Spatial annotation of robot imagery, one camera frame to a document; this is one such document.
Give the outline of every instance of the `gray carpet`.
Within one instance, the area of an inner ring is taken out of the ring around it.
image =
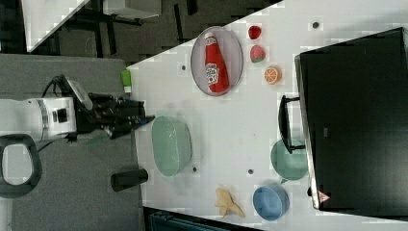
[[[123,92],[121,60],[0,55],[0,62],[1,98],[39,97],[61,73],[87,91]],[[94,132],[43,149],[40,182],[13,201],[13,231],[143,230],[140,187],[123,192],[110,187],[113,173],[138,167],[131,146],[130,135],[109,141],[103,132]]]

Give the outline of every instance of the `black chair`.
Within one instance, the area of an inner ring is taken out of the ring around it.
[[[124,20],[117,15],[106,15],[103,13],[103,0],[91,0],[64,25],[67,30],[85,30],[95,33],[97,58],[103,58],[100,24],[106,23],[109,39],[110,54],[116,53],[114,22],[140,26],[140,20]]]

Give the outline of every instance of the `red ketchup bottle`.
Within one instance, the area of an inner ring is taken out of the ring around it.
[[[205,34],[205,72],[212,92],[223,92],[229,88],[228,72],[213,33]]]

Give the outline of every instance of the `ketchup label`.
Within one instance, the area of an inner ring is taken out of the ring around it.
[[[211,45],[211,44],[217,43],[217,40],[214,37],[205,38],[205,41],[206,41],[206,45]]]
[[[218,68],[216,64],[206,64],[205,73],[208,80],[208,85],[213,85],[218,82]]]

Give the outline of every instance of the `warning sticker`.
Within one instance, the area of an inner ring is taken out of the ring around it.
[[[320,203],[323,203],[324,201],[330,199],[330,196],[324,194],[323,192],[319,191],[319,201]]]

